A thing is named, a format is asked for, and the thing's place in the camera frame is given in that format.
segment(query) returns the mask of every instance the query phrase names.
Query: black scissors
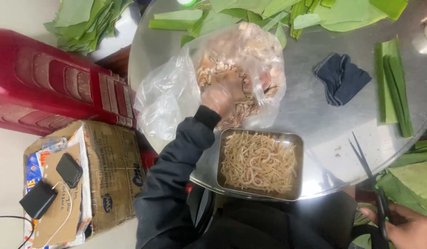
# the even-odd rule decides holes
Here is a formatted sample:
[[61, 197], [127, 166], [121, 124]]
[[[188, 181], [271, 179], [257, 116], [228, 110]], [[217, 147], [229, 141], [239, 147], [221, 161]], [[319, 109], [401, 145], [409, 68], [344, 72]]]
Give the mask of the black scissors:
[[389, 221], [389, 217], [391, 217], [390, 216], [389, 201], [387, 199], [387, 195], [384, 192], [384, 190], [382, 189], [382, 187], [380, 187], [377, 184], [376, 178], [373, 176], [373, 174], [370, 170], [370, 167], [367, 164], [367, 161], [365, 160], [364, 153], [362, 152], [361, 147], [359, 146], [358, 140], [354, 136], [353, 132], [352, 132], [352, 134], [354, 137], [354, 141], [356, 142], [356, 145], [358, 146], [359, 153], [358, 153], [358, 151], [356, 151], [352, 142], [349, 139], [350, 145], [352, 146], [354, 153], [358, 157], [359, 162], [361, 163], [362, 167], [364, 168], [365, 172], [367, 173], [367, 176], [369, 177], [369, 181], [372, 184], [373, 189], [375, 190], [376, 207], [377, 207], [377, 222], [378, 222], [379, 231], [381, 232], [381, 236], [384, 240], [390, 241], [389, 237], [387, 236], [387, 231], [386, 231], [386, 220]]

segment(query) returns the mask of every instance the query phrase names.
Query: stainless steel table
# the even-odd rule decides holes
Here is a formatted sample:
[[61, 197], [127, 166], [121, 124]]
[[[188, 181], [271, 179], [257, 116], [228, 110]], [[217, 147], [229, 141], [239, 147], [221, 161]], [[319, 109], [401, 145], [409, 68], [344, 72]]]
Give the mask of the stainless steel table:
[[[153, 69], [164, 64], [180, 48], [184, 32], [148, 28], [156, 13], [177, 9], [176, 0], [153, 2], [139, 24], [132, 43], [129, 81], [134, 90]], [[299, 42], [288, 39], [284, 49], [287, 91], [274, 125], [266, 130], [297, 133], [305, 141], [304, 180], [301, 198], [330, 194], [367, 178], [349, 146], [353, 131], [373, 173], [386, 168], [406, 152], [427, 129], [427, 54], [423, 54], [422, 21], [427, 19], [427, 0], [409, 0], [396, 22], [381, 20], [350, 32], [306, 28]], [[331, 52], [349, 54], [352, 62], [375, 77], [374, 45], [396, 35], [400, 39], [407, 96], [415, 137], [403, 139], [396, 124], [378, 126], [377, 83], [372, 80], [343, 107], [327, 105], [324, 87], [312, 68]], [[148, 137], [157, 152], [166, 142]], [[221, 188], [216, 182], [219, 144], [205, 151], [190, 179], [215, 192], [254, 198]]]

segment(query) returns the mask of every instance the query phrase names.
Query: hand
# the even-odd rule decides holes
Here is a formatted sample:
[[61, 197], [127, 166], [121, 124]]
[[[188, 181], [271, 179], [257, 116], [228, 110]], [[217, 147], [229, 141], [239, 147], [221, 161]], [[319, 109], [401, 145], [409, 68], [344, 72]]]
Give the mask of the hand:
[[[375, 212], [368, 208], [360, 210], [377, 224]], [[397, 249], [427, 249], [427, 217], [395, 203], [390, 204], [390, 212], [397, 225], [386, 222], [386, 230], [394, 246]]]
[[201, 104], [215, 111], [221, 118], [227, 117], [235, 108], [232, 94], [221, 84], [206, 88], [201, 96]]

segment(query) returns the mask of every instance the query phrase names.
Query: metal tray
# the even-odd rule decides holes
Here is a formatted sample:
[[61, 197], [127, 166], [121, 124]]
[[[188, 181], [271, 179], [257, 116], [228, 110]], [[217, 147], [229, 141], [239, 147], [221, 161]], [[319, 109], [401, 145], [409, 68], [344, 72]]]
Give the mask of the metal tray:
[[[227, 141], [226, 137], [232, 135], [234, 132], [237, 134], [249, 132], [249, 134], [258, 133], [258, 134], [271, 136], [271, 137], [275, 136], [277, 138], [277, 142], [280, 142], [282, 139], [282, 142], [284, 143], [285, 148], [290, 143], [293, 143], [295, 145], [294, 153], [297, 160], [297, 165], [295, 166], [295, 170], [297, 172], [297, 178], [295, 178], [292, 182], [293, 186], [291, 191], [288, 191], [285, 194], [280, 194], [277, 191], [270, 191], [269, 193], [267, 193], [267, 191], [264, 191], [264, 190], [256, 190], [251, 188], [241, 189], [238, 187], [231, 186], [229, 184], [225, 184], [226, 178], [221, 174], [222, 161], [224, 161], [224, 146]], [[221, 133], [220, 154], [218, 155], [218, 170], [216, 172], [216, 181], [218, 182], [218, 185], [229, 190], [274, 198], [274, 199], [283, 200], [283, 201], [295, 201], [301, 196], [301, 192], [302, 192], [303, 158], [304, 158], [304, 140], [297, 134], [250, 130], [250, 129], [237, 129], [237, 128], [227, 129]]]

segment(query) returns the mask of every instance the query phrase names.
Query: noodles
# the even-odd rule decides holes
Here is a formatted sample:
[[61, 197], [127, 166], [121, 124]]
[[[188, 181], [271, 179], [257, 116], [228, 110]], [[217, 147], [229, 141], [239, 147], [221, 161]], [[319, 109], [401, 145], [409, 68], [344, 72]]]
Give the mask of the noodles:
[[226, 138], [221, 167], [226, 184], [281, 194], [292, 190], [292, 179], [297, 176], [293, 144], [284, 148], [283, 143], [258, 133], [233, 133]]

